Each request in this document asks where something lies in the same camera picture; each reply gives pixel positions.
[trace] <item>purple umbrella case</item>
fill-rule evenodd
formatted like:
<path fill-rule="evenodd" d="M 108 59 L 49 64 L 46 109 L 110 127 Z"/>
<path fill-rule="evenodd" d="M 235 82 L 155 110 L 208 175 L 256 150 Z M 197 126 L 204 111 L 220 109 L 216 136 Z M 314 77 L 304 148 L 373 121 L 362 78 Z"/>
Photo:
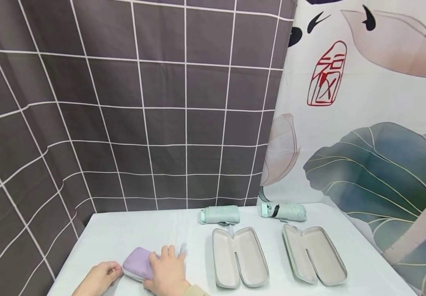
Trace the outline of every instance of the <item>purple umbrella case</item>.
<path fill-rule="evenodd" d="M 124 274 L 137 281 L 152 280 L 153 270 L 149 262 L 150 253 L 151 251 L 143 247 L 136 247 L 123 263 Z"/>

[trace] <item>empty case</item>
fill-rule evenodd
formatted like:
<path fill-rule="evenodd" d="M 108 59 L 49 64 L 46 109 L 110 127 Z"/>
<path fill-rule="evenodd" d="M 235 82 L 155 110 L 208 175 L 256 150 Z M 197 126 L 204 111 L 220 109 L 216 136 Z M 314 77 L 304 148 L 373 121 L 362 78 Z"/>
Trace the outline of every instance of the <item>empty case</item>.
<path fill-rule="evenodd" d="M 248 287 L 260 287 L 269 280 L 269 268 L 252 227 L 236 231 L 233 237 L 224 230 L 213 230 L 213 260 L 216 284 L 235 289 L 240 277 Z"/>
<path fill-rule="evenodd" d="M 300 231 L 285 224 L 282 233 L 296 277 L 316 284 L 318 276 L 325 286 L 346 281 L 348 274 L 345 265 L 323 228 L 312 227 Z"/>

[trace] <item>shower curtain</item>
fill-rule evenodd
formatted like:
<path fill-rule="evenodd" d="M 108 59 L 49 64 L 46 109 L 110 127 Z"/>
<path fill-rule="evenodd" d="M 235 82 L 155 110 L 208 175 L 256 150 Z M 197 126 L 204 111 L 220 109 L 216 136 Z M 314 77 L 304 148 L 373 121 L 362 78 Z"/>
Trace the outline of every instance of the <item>shower curtain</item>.
<path fill-rule="evenodd" d="M 0 295 L 93 213 L 255 205 L 294 7 L 0 0 Z"/>
<path fill-rule="evenodd" d="M 344 212 L 426 296 L 426 0 L 298 1 L 261 183 Z"/>

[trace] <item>white table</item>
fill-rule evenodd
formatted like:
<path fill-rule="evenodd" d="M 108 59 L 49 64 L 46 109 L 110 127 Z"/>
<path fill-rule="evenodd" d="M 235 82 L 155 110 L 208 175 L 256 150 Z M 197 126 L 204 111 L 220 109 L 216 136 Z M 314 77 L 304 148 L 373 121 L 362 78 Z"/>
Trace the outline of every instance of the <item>white table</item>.
<path fill-rule="evenodd" d="M 322 203 L 304 205 L 306 222 L 290 222 L 300 229 L 320 226 L 335 244 L 348 271 L 345 284 L 326 287 L 310 285 L 292 274 L 281 221 L 261 218 L 258 206 L 240 208 L 241 223 L 256 230 L 269 265 L 269 283 L 257 289 L 241 284 L 236 290 L 217 287 L 214 279 L 212 231 L 215 224 L 200 225 L 199 209 L 94 214 L 65 262 L 49 296 L 69 296 L 93 265 L 101 261 L 120 264 L 137 246 L 160 252 L 164 244 L 188 244 L 186 277 L 212 296 L 319 295 L 319 296 L 415 296 L 411 288 L 379 255 L 365 237 L 337 209 Z M 151 295 L 142 284 L 122 277 L 106 296 Z"/>

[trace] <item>right hand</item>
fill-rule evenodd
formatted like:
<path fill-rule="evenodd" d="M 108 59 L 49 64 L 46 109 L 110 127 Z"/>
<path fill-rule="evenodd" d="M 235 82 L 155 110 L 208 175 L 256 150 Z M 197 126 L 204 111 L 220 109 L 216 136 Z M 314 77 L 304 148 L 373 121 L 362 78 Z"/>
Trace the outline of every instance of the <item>right hand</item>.
<path fill-rule="evenodd" d="M 157 296 L 183 296 L 191 286 L 185 279 L 185 254 L 175 256 L 174 246 L 163 246 L 160 258 L 155 252 L 149 255 L 153 280 L 145 280 L 144 288 Z"/>

